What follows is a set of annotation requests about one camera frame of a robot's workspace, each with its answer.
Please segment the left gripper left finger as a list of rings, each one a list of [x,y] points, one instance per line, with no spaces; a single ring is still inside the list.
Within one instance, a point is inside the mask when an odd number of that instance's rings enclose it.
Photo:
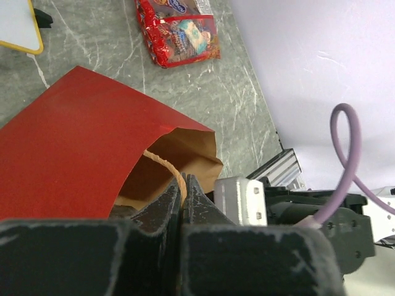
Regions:
[[[128,218],[1,223],[2,295],[173,295],[181,194]]]

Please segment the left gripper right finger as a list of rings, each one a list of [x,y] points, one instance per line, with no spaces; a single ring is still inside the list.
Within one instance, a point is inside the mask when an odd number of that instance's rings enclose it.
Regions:
[[[182,295],[344,295],[335,252],[317,230],[233,224],[186,177]]]

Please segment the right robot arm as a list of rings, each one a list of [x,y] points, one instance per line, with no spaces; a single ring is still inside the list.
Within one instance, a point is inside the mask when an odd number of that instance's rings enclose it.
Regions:
[[[291,191],[265,188],[268,224],[296,224],[314,215],[332,191]],[[364,260],[375,256],[375,244],[394,238],[394,215],[360,194],[348,194],[320,228],[331,242],[342,274],[357,271]]]

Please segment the red paper bag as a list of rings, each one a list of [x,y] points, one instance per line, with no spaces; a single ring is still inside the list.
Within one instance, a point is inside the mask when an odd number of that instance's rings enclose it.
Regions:
[[[215,134],[169,106],[77,66],[1,128],[1,218],[107,218],[143,208],[171,173],[205,192],[222,170]]]

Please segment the red cookie snack bag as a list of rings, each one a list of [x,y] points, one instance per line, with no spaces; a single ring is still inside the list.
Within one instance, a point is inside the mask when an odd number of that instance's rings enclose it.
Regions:
[[[136,16],[152,61],[162,68],[219,59],[210,2],[135,1]]]

